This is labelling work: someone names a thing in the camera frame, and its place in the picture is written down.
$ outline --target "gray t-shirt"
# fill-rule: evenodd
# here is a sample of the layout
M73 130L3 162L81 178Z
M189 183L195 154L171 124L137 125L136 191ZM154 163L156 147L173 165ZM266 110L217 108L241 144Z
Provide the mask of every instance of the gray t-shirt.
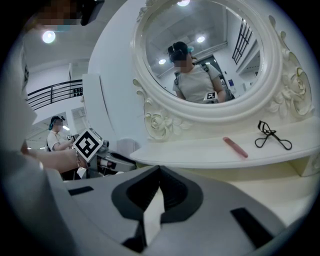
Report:
M208 72L201 65L195 65L189 73L178 76L178 85L173 84L173 90L181 92L185 99L194 103L205 103L207 93L215 92L212 80L220 76L220 72L212 65L207 64Z
M66 140L62 138L59 133L54 132L53 130L49 132L48 137L46 138L46 141L51 151L55 151L54 150L55 144L66 142Z

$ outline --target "vanity shelf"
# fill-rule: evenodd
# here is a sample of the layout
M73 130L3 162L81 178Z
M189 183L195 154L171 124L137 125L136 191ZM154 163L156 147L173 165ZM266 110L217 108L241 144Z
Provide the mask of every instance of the vanity shelf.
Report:
M291 150L272 136L262 148L255 140L265 136L261 132L230 135L248 153L244 158L227 145L222 137L149 143L130 156L139 163L168 167L197 169L230 169L269 165L311 156L320 152L320 118L311 117L280 127L271 127L282 140L292 143Z

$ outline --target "bracelet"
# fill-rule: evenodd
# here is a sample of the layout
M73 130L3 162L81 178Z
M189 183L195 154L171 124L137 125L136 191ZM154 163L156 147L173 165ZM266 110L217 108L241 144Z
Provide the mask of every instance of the bracelet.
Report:
M78 168L80 168L80 160L79 160L78 151L75 151L75 155L76 155L76 163L78 165Z

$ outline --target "person in white shirt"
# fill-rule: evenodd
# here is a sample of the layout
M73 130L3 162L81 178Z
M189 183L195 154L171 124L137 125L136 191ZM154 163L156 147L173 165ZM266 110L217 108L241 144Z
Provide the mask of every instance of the person in white shirt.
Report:
M193 47L181 41L168 48L170 60L180 69L172 89L180 99L194 103L206 103L205 95L212 92L216 92L219 103L225 102L226 92L221 84L221 74L210 64L206 65L207 72L201 65L195 65L192 51Z
M80 155L77 157L75 149L45 152L28 148L25 138L37 115L25 101L27 99L26 86L29 71L25 61L23 35L31 29L46 25L39 20L47 23L63 22L63 18L50 19L48 17L58 15L60 17L60 14L64 13L61 11L61 7L66 6L66 2L66 0L58 0L55 5L43 7L44 11L39 13L39 17L35 15L25 24L21 35L9 51L0 72L0 105L1 109L5 110L0 111L0 118L6 120L0 122L0 151L21 151L26 157L30 156L39 160L44 168L58 170L61 174L78 169L78 165L86 168L87 163ZM69 12L70 15L70 9L66 9L65 12L67 14Z
M73 140L65 140L61 137L59 132L61 131L64 125L63 116L60 118L59 116L53 116L51 118L51 122L49 125L49 131L46 138L46 143L49 148L49 151L63 151L69 150L72 147Z

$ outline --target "eyelash curler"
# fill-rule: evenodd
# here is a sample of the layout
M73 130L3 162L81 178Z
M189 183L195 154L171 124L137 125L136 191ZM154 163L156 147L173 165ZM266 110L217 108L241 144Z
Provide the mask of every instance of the eyelash curler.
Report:
M258 124L258 129L264 133L266 135L266 137L264 138L257 138L255 141L254 141L254 144L256 145L257 148L261 149L264 144L266 143L267 139L269 138L269 136L273 136L286 150L291 150L292 149L292 143L287 140L287 139L280 139L277 135L276 135L276 130L271 130L269 125L266 123L266 122L263 122L263 121L260 121L259 124ZM264 142L262 143L262 145L258 145L257 144L257 141L260 141L260 140L264 140ZM290 144L289 147L286 147L286 145L283 143L283 142L287 142Z

